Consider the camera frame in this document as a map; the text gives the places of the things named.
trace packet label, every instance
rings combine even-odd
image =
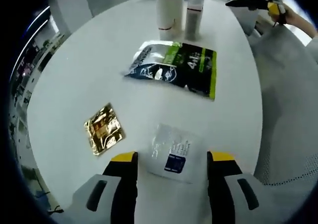
[[[156,42],[141,51],[126,76],[166,81],[215,99],[215,51],[185,43]]]
[[[185,164],[185,157],[169,154],[164,169],[168,172],[181,173]]]

